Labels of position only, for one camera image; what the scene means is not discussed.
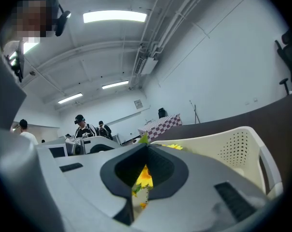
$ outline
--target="ceiling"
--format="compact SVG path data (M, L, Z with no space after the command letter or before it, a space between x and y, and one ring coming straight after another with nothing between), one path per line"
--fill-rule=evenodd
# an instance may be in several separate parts
M83 104L128 90L128 85L104 90L102 86L130 80L140 43L147 46L151 42L151 34L170 2L158 0L149 16L155 1L59 0L63 9L72 15L60 37L41 38L40 43L25 54L22 88L57 111L76 102ZM160 39L183 1L173 0L154 41ZM147 18L144 23L116 20L84 23L83 13L100 10L141 12L147 14ZM79 92L83 97L58 104L59 100Z

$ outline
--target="checkered box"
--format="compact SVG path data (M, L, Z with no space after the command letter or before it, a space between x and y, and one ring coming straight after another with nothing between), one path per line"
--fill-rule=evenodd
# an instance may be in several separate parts
M181 126L182 122L179 115L180 114L176 114L160 118L158 121L152 122L145 125L143 128L138 129L138 131L141 136L147 132L148 141L151 142L153 139L157 138L160 134L165 133L171 127Z

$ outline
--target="black jacket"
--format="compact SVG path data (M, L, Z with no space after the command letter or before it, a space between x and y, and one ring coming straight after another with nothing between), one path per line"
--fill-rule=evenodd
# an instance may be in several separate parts
M86 126L81 129L80 127L77 128L75 133L75 138L78 137L94 137L97 136L98 132L91 124L86 124Z
M108 131L108 137L109 137L109 139L110 140L113 140L111 129L107 125L104 125L104 128Z

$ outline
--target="fluorescent light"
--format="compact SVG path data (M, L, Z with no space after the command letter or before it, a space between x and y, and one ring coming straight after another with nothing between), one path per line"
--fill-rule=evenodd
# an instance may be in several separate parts
M34 46L36 46L38 43L24 43L24 54L28 52L30 49L32 49Z
M16 59L14 59L12 62L11 62L11 65L15 65L16 64Z
M10 56L10 59L12 59L13 57L16 57L17 56L17 53L14 52L11 56Z
M147 15L143 13L123 10L94 11L83 14L84 23L105 20L129 20L145 22L146 16Z
M79 93L79 94L77 94L77 95L73 95L73 96L71 96L71 97L65 98L64 100L61 100L61 101L59 101L58 103L59 103L59 104L62 104L62 103L68 102L68 101L70 101L70 100L73 100L73 99L75 99L75 98L77 98L77 97L81 97L81 96L83 96L83 94L82 94L82 93Z
M114 84L110 84L110 85L105 85L105 86L102 86L103 89L106 89L106 88L109 88L109 87L116 87L116 86L119 86L119 85L124 85L124 84L128 84L129 81L124 81L124 82L120 82L120 83L114 83Z

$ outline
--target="white wall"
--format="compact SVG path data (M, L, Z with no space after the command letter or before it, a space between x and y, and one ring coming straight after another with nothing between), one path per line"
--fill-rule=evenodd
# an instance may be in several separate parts
M156 118L163 107L194 123L246 113L283 98L278 83L290 72L274 40L287 25L269 0L216 0L192 18L209 34L183 23L160 56L143 89Z
M44 139L45 142L50 142L58 139L58 128L28 125L28 132L32 133L35 136L39 144L41 143L42 139ZM14 133L20 134L20 128L17 128Z
M14 119L19 122L25 119L28 124L37 126L60 127L59 113L52 107L48 107L36 97L30 90L24 90L27 94Z
M143 108L136 109L134 101L137 100L141 100ZM85 121L95 127L98 127L99 121L102 120L111 128L112 135L118 133L120 141L124 142L139 135L137 129L145 125L148 109L149 104L141 91L125 91L61 112L62 124L58 135L74 135L78 128L78 125L74 124L75 117L82 114Z

